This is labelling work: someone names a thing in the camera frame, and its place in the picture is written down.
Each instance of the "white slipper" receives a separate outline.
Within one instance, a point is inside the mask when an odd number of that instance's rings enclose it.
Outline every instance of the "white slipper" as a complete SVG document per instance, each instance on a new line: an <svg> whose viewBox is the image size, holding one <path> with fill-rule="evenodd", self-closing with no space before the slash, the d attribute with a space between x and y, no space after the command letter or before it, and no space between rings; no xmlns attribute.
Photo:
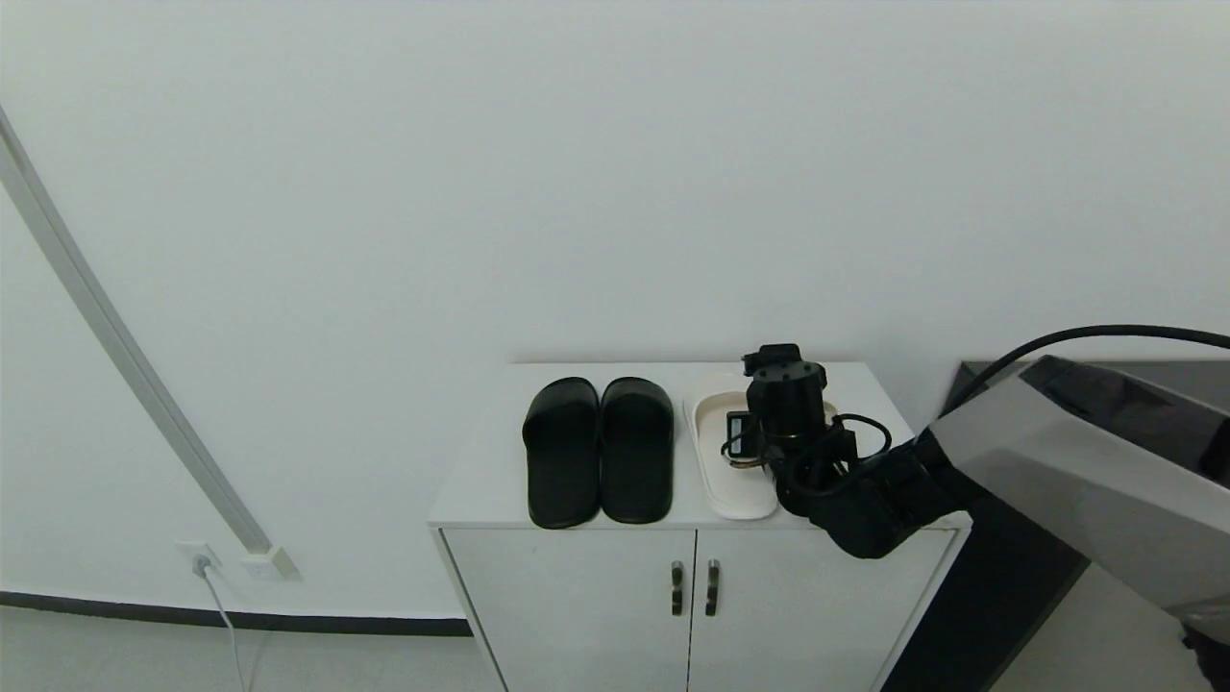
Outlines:
<svg viewBox="0 0 1230 692"><path fill-rule="evenodd" d="M777 509L769 471L737 470L721 452L726 442L726 414L748 411L747 388L745 377L716 374L696 383L684 397L708 504L718 516L731 520L764 519Z"/></svg>

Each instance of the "wall trim pipe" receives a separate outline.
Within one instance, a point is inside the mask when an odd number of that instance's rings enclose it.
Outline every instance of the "wall trim pipe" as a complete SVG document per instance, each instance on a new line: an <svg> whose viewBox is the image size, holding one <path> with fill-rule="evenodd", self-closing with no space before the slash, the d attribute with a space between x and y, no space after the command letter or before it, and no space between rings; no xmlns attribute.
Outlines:
<svg viewBox="0 0 1230 692"><path fill-rule="evenodd" d="M0 181L4 182L17 213L26 220L30 232L47 256L55 275L111 358L111 363L116 364L116 370L145 408L145 413L166 438L167 444L196 479L205 498L213 503L226 526L235 532L240 543L250 553L267 553L272 547L269 538L226 482L205 444L197 436L175 398L154 371L154 366L145 359L116 306L107 297L98 278L73 240L68 225L55 209L47 188L43 187L2 107L0 107L0 140L2 140Z"/></svg>

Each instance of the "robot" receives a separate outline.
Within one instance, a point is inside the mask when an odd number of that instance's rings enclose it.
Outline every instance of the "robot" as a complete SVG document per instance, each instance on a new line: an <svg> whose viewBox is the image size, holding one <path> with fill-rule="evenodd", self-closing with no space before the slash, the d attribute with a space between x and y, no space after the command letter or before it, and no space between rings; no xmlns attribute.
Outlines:
<svg viewBox="0 0 1230 692"><path fill-rule="evenodd" d="M1042 345L1106 334L1230 349L1228 336L1150 324L1055 332L996 361L922 434L891 447L873 420L825 418L824 369L798 345L761 345L743 359L748 412L722 454L739 468L766 466L787 511L865 559L990 493L1175 616L1214 690L1230 691L1230 415L1053 356L974 397ZM884 447L857 457L850 423L879 429Z"/></svg>

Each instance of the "white wall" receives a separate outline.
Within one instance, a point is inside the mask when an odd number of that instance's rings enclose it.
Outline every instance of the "white wall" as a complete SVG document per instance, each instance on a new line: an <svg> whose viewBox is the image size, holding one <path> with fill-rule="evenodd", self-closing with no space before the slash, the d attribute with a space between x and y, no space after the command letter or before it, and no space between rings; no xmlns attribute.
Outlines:
<svg viewBox="0 0 1230 692"><path fill-rule="evenodd" d="M510 360L796 339L922 425L1047 329L1230 329L1230 6L2 11L10 118L306 576L228 567L247 610L458 616L423 520ZM239 545L2 221L2 588L204 606L172 541Z"/></svg>

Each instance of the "power plug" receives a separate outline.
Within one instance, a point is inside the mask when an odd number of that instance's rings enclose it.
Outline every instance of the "power plug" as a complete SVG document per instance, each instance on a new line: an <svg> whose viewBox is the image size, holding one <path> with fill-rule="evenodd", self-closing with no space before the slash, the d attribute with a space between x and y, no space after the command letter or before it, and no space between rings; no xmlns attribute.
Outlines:
<svg viewBox="0 0 1230 692"><path fill-rule="evenodd" d="M213 563L209 560L208 556L197 556L196 558L192 558L192 574L199 576L200 579L205 579L205 568L212 564Z"/></svg>

